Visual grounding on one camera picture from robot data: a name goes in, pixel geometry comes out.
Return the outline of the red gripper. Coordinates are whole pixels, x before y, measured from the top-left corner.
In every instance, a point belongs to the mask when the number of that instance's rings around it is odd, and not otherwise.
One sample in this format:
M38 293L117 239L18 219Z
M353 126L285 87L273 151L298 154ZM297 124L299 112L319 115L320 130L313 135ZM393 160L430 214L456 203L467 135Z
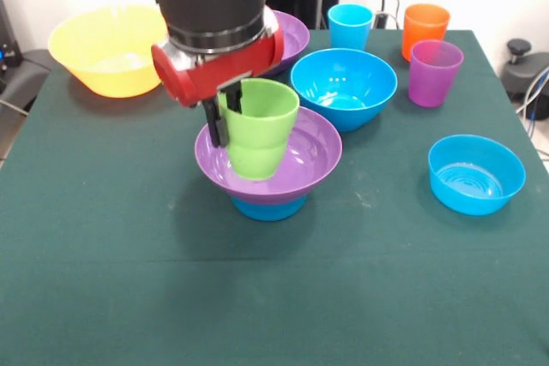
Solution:
M277 66L284 53L281 25L270 7L263 10L265 28L250 44L228 53L203 55L185 52L170 39L151 46L155 70L167 92L183 107L202 101L214 147L226 147L226 119L220 114L217 93L225 88L226 105L242 111L239 79L258 77Z

